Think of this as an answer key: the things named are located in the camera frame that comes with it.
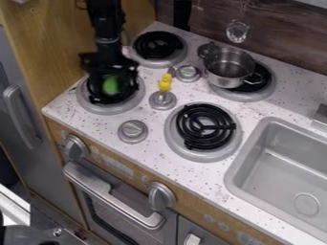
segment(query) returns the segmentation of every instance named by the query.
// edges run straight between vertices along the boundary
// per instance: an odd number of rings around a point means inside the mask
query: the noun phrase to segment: floor
[[[26,202],[31,204],[31,226],[39,230],[49,230],[58,227],[65,228],[71,234],[77,235],[86,244],[103,245],[92,236],[82,231],[75,223],[62,215],[57,210],[51,208],[38,198],[29,195],[25,188],[18,183],[11,187],[11,191],[20,196]]]

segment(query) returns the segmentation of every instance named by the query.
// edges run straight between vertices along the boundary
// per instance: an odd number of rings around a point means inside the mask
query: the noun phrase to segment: burner
[[[263,65],[256,63],[255,64],[255,73],[260,74],[262,76],[262,82],[257,84],[249,84],[244,83],[242,86],[237,88],[229,88],[231,92],[239,92],[239,93],[255,93],[266,87],[268,87],[272,82],[272,74],[266,67]]]
[[[187,45],[176,34],[151,32],[140,35],[129,49],[132,59],[148,68],[168,68],[182,62]]]
[[[103,92],[102,83],[103,77],[89,77],[86,82],[86,87],[90,93],[89,100],[93,104],[116,104],[131,98],[139,90],[137,78],[129,76],[120,76],[118,85],[118,93],[107,94]]]
[[[97,101],[94,103],[90,100],[91,94],[88,89],[88,77],[85,77],[76,88],[77,101],[85,110],[98,115],[117,115],[124,113],[136,107],[145,96],[145,85],[141,78],[137,78],[139,90],[123,101],[115,103],[105,103]]]
[[[186,105],[176,118],[188,149],[217,149],[227,144],[236,124],[224,110],[210,104]]]
[[[145,33],[134,42],[134,49],[145,59],[164,59],[183,49],[181,39],[172,33]]]
[[[170,114],[164,135],[168,145],[188,160],[212,163],[227,158],[241,144],[237,119],[211,103],[191,103]]]
[[[242,86],[231,89],[224,89],[213,86],[210,87],[219,96],[240,102],[255,102],[269,97],[275,88],[276,79],[273,72],[265,65],[256,62],[255,73],[263,78],[263,82],[258,84],[244,83]]]

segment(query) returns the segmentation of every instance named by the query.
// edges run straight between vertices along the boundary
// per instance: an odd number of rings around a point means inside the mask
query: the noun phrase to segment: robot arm
[[[90,75],[87,83],[92,103],[117,103],[127,100],[138,84],[139,64],[122,54],[120,35],[125,23],[125,13],[120,0],[86,0],[98,51],[80,54],[82,68]],[[103,93],[103,82],[115,77],[118,93]]]

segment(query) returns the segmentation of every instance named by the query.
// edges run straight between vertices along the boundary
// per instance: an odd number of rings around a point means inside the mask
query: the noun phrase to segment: yellow object
[[[167,92],[171,89],[172,76],[170,73],[165,73],[163,79],[159,81],[159,90],[162,92]]]

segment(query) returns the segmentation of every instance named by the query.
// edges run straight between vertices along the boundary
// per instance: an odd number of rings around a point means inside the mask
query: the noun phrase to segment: oven
[[[110,244],[176,244],[173,210],[153,211],[147,195],[85,159],[68,161],[63,173],[76,188],[90,230]]]

